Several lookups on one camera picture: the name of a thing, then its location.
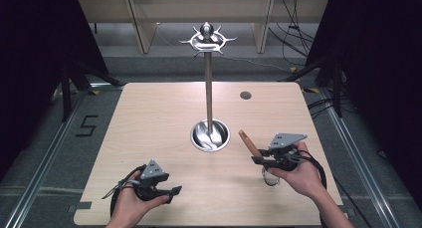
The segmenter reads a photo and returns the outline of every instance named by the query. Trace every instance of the gray carpet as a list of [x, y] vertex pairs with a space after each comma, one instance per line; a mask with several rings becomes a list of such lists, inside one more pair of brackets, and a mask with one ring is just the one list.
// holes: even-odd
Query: gray carpet
[[[282, 71], [290, 65], [283, 59], [253, 58], [248, 61], [213, 58], [214, 81], [259, 81], [274, 82], [285, 79], [290, 73]], [[185, 82], [203, 81], [203, 58], [105, 58], [110, 74], [122, 82]], [[265, 65], [277, 65], [274, 68]], [[315, 88], [314, 71], [298, 82], [302, 88]], [[74, 208], [78, 204], [88, 181], [97, 153], [106, 134], [108, 123], [118, 101], [120, 90], [101, 90], [98, 95], [87, 95], [77, 110], [75, 119], [66, 134], [59, 153], [44, 179], [22, 227], [76, 227], [73, 222]], [[304, 93], [308, 104], [321, 99], [318, 93]], [[346, 122], [359, 151], [363, 154], [380, 188], [387, 196], [394, 213], [403, 227], [421, 227], [422, 215], [408, 195], [388, 159], [377, 153], [377, 143], [366, 128], [359, 114], [349, 101], [342, 101]], [[313, 108], [318, 112], [324, 106]], [[46, 112], [40, 128], [28, 147], [16, 159], [5, 179], [0, 184], [0, 225], [16, 205], [24, 187], [29, 183], [62, 119], [62, 99], [58, 97]], [[77, 136], [89, 132], [81, 127], [87, 115], [86, 124], [95, 125], [92, 136]], [[333, 175], [351, 195], [372, 227], [383, 227], [372, 201], [362, 185], [360, 177], [344, 148], [328, 111], [315, 114], [314, 122]], [[366, 227], [362, 217], [340, 190], [345, 211], [355, 227]]]

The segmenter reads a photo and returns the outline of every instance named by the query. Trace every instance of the metal pole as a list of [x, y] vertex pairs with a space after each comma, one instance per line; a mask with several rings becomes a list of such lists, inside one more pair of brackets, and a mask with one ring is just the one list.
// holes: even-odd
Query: metal pole
[[207, 94], [207, 125], [208, 135], [212, 133], [212, 69], [211, 69], [211, 52], [204, 52], [205, 61], [205, 92]]

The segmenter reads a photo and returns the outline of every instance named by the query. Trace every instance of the wooden handle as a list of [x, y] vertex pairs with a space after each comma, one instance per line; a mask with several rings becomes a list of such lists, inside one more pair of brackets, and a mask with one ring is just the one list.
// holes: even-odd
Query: wooden handle
[[242, 138], [243, 142], [245, 143], [246, 147], [248, 147], [249, 151], [251, 151], [253, 156], [263, 157], [261, 152], [255, 146], [255, 144], [249, 139], [249, 137], [245, 134], [244, 131], [240, 130], [239, 135]]

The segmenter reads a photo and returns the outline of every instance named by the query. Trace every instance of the hand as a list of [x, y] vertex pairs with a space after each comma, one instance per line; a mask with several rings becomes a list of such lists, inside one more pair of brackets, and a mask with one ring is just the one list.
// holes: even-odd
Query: hand
[[[295, 147], [298, 150], [308, 151], [307, 145], [302, 141], [295, 143]], [[305, 152], [301, 152], [301, 155], [309, 157]], [[301, 160], [293, 171], [284, 171], [279, 168], [269, 168], [268, 171], [286, 180], [297, 193], [309, 198], [314, 198], [324, 190], [317, 168], [307, 160]]]
[[[134, 180], [140, 172], [134, 173], [129, 180]], [[152, 208], [162, 205], [169, 199], [168, 196], [159, 196], [149, 201], [142, 201], [137, 198], [132, 188], [122, 189], [115, 203], [114, 212], [107, 224], [107, 228], [112, 227], [133, 227]]]

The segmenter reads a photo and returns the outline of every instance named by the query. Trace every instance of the wooden tabletop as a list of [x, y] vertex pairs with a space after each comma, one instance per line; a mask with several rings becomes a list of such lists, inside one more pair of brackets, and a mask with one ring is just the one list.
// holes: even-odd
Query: wooden tabletop
[[[251, 93], [249, 100], [240, 97]], [[204, 152], [190, 131], [206, 119], [205, 84], [140, 83], [124, 87], [81, 202], [78, 225], [106, 225], [110, 198], [102, 197], [137, 166], [154, 159], [170, 174], [159, 189], [182, 185], [169, 205], [140, 221], [151, 226], [318, 225], [310, 199], [286, 182], [268, 186], [238, 135], [242, 129], [258, 148], [267, 149], [277, 132], [304, 133], [310, 153], [324, 167], [328, 192], [341, 198], [319, 142], [304, 97], [296, 83], [213, 83], [213, 117], [226, 123], [227, 146]]]

